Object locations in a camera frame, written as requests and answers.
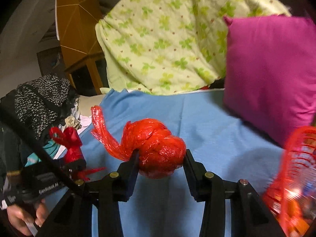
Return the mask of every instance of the red plastic bag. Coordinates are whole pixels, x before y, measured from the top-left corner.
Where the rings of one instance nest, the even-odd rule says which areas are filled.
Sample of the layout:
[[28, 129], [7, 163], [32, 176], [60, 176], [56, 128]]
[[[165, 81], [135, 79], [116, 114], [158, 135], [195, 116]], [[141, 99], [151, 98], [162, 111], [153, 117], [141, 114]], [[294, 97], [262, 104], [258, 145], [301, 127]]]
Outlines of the red plastic bag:
[[108, 153], [122, 161], [128, 161], [132, 152], [139, 150], [139, 171], [149, 178], [163, 178], [180, 168], [186, 152], [184, 141], [173, 136], [160, 121], [145, 118], [126, 123], [121, 144], [108, 132], [100, 106], [91, 108], [92, 135]]

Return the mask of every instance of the blue bed sheet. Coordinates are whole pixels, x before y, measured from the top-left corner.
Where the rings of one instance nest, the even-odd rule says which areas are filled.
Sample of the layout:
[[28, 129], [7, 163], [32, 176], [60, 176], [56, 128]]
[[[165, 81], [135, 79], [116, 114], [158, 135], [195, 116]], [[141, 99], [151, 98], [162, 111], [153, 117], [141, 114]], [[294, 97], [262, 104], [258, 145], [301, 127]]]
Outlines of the blue bed sheet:
[[[222, 104], [223, 90], [173, 96], [111, 91], [101, 102], [108, 130], [120, 141], [127, 121], [161, 120], [174, 135], [184, 139], [196, 161], [224, 180], [248, 179], [262, 193], [278, 171], [282, 149], [249, 124], [234, 117]], [[115, 171], [121, 161], [111, 157], [91, 135], [92, 125], [81, 135], [82, 151], [90, 168]], [[52, 208], [65, 190], [50, 196]], [[152, 180], [138, 176], [129, 202], [119, 204], [125, 237], [199, 236], [204, 203], [190, 195], [183, 168], [170, 177]], [[225, 236], [231, 236], [230, 204], [226, 202]], [[93, 212], [93, 237], [98, 236], [97, 210]]]

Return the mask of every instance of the beige surface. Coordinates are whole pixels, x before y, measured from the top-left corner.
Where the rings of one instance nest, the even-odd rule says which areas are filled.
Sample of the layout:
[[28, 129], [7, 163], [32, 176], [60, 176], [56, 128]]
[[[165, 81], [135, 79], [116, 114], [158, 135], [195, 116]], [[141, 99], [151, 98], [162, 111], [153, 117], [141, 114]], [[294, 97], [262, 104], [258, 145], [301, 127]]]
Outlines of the beige surface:
[[105, 97], [105, 94], [100, 94], [96, 96], [79, 96], [79, 108], [78, 111], [80, 112], [81, 115], [89, 117], [91, 116], [91, 107], [95, 105], [100, 105], [100, 102], [102, 99]]

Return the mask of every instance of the light green fabric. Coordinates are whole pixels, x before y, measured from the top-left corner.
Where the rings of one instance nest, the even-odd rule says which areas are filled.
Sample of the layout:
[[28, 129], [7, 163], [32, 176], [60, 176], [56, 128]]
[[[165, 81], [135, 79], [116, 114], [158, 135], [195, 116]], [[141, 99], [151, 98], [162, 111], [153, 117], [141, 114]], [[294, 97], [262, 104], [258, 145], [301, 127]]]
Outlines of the light green fabric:
[[230, 17], [289, 15], [278, 0], [121, 0], [96, 25], [109, 86], [187, 92], [226, 74]]

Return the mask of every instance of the magenta cushion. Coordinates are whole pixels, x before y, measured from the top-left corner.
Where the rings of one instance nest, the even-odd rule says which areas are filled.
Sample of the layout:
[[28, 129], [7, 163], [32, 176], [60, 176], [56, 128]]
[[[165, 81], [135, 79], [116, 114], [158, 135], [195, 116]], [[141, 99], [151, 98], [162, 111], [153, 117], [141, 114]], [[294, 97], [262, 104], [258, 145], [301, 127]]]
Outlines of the magenta cushion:
[[316, 111], [316, 26], [286, 16], [224, 20], [224, 103], [283, 146]]

